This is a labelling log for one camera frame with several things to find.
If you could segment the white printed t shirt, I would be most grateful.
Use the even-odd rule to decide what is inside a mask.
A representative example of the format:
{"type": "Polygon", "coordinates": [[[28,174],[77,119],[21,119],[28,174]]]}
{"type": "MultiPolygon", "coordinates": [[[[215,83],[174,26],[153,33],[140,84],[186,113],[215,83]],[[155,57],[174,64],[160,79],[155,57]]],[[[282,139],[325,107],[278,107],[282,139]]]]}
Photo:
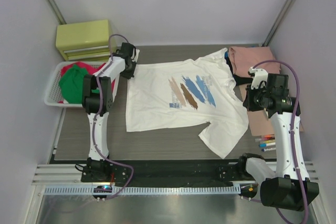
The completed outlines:
{"type": "Polygon", "coordinates": [[[206,124],[199,138],[225,158],[248,129],[247,110],[236,97],[227,49],[184,61],[138,65],[128,82],[128,132],[206,124]]]}

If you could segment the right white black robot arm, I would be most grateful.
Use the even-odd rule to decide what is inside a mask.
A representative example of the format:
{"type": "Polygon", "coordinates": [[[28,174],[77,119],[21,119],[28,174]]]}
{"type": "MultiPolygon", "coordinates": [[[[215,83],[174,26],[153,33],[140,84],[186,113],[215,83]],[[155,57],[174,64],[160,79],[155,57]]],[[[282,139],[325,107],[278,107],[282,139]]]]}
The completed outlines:
{"type": "Polygon", "coordinates": [[[276,170],[256,154],[243,154],[238,167],[258,184],[261,203],[267,207],[304,211],[318,196],[319,185],[310,180],[300,142],[300,108],[289,95],[285,74],[251,69],[253,81],[246,87],[244,107],[249,112],[267,111],[276,143],[276,170]]]}

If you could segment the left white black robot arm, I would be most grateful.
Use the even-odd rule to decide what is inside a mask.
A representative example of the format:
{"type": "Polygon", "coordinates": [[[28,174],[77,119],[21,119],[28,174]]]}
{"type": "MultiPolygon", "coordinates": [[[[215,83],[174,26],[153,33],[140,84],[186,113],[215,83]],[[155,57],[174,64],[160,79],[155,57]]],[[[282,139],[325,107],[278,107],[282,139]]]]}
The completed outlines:
{"type": "Polygon", "coordinates": [[[112,175],[107,145],[107,122],[116,97],[119,78],[134,77],[139,50],[124,42],[108,61],[83,78],[82,107],[90,126],[90,150],[82,169],[82,182],[105,182],[112,175]]]}

